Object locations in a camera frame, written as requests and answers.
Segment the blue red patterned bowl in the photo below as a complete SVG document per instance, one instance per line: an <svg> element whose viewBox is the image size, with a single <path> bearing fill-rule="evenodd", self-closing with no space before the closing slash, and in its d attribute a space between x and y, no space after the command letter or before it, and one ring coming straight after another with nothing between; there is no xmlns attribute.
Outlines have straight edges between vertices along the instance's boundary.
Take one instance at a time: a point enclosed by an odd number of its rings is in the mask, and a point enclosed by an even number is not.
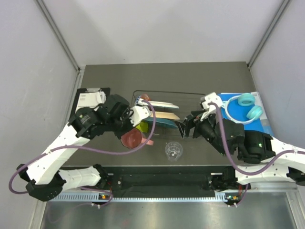
<svg viewBox="0 0 305 229"><path fill-rule="evenodd" d="M146 103L143 103L142 102L143 100L150 101L148 94L141 94L141 95L137 96L134 104L135 105L145 105Z"/></svg>

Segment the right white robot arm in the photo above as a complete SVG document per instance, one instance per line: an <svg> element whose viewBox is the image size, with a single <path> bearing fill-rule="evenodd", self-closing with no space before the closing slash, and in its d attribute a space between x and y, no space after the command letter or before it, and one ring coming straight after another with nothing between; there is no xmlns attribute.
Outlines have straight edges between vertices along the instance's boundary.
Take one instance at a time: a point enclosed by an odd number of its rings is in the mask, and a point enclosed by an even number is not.
<svg viewBox="0 0 305 229"><path fill-rule="evenodd" d="M180 135L186 138L193 130L193 138L203 137L221 155L229 160L236 152L244 166L230 165L222 175L212 179L214 189L232 189L256 182L294 182L305 184L305 151L284 143L257 130L245 130L242 124L227 119L217 119L210 114L200 119L192 112L182 122L177 121Z"/></svg>

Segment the lime green bowl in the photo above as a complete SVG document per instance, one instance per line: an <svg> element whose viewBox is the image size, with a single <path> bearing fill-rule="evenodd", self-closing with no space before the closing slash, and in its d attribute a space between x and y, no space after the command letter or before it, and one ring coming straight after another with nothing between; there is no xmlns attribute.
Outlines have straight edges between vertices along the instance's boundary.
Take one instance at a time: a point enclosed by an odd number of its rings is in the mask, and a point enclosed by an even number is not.
<svg viewBox="0 0 305 229"><path fill-rule="evenodd" d="M146 122L140 122L136 128L140 130L142 133L148 133L149 125Z"/></svg>

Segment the peach bird pattern plate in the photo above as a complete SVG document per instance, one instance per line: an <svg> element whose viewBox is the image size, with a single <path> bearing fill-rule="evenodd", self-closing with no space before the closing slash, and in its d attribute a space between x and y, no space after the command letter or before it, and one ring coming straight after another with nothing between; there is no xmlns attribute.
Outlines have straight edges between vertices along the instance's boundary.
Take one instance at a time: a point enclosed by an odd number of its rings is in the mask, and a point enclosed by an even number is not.
<svg viewBox="0 0 305 229"><path fill-rule="evenodd" d="M180 120L180 118L174 114L169 112L155 112L156 118L162 118L162 119L171 119L171 120Z"/></svg>

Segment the white watermelon pattern plate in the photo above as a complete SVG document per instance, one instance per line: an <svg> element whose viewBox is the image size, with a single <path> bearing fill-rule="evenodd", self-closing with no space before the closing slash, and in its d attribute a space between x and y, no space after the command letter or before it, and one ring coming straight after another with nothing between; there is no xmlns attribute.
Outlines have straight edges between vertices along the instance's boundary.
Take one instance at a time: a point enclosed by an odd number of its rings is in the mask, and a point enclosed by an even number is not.
<svg viewBox="0 0 305 229"><path fill-rule="evenodd" d="M170 109L179 109L179 106L174 105L172 103L166 103L166 102L158 102L158 101L150 101L149 102L154 107L164 107L164 108L170 108Z"/></svg>

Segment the teal scalloped plate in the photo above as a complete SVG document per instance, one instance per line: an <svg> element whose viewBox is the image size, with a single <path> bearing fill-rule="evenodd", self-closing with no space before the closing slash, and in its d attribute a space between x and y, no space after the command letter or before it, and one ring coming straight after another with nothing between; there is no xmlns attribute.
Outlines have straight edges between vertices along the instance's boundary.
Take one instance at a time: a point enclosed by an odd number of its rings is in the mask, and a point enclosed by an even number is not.
<svg viewBox="0 0 305 229"><path fill-rule="evenodd" d="M153 124L153 118L151 118L151 117L146 118L146 119L144 119L144 122ZM163 119L163 118L157 118L156 125L165 127L165 128L172 128L172 129L178 128L174 121L171 121L168 119Z"/></svg>

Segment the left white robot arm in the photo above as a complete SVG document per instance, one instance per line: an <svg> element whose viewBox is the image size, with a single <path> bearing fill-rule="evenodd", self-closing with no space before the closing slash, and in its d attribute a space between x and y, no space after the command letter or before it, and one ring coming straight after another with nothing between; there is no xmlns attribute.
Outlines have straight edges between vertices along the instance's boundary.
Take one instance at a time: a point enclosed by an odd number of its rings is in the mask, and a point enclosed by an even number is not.
<svg viewBox="0 0 305 229"><path fill-rule="evenodd" d="M43 157L20 169L19 176L27 181L27 193L38 200L49 201L61 192L78 187L103 189L108 174L98 164L85 169L62 170L62 165L90 140L105 132L117 137L133 127L134 108L118 94L110 95L93 107L76 110L60 135L43 152Z"/></svg>

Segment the clear drinking glass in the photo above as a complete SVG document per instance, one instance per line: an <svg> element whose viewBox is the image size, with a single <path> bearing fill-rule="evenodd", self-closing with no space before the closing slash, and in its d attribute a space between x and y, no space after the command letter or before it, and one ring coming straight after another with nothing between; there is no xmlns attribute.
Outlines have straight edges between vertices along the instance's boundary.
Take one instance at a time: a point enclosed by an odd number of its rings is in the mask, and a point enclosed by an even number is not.
<svg viewBox="0 0 305 229"><path fill-rule="evenodd" d="M183 147L178 142L169 142L165 147L165 154L169 161L177 161L183 154Z"/></svg>

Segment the pink glass mug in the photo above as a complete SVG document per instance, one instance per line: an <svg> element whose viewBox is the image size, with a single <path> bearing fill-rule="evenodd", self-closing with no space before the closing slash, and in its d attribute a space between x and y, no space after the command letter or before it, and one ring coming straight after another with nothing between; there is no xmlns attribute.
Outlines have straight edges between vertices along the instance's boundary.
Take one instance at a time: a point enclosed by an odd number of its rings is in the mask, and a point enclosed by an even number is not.
<svg viewBox="0 0 305 229"><path fill-rule="evenodd" d="M146 138L146 136L140 130L134 128L131 131L125 133L121 137L121 143L128 149L142 148L144 146L153 146L154 141Z"/></svg>

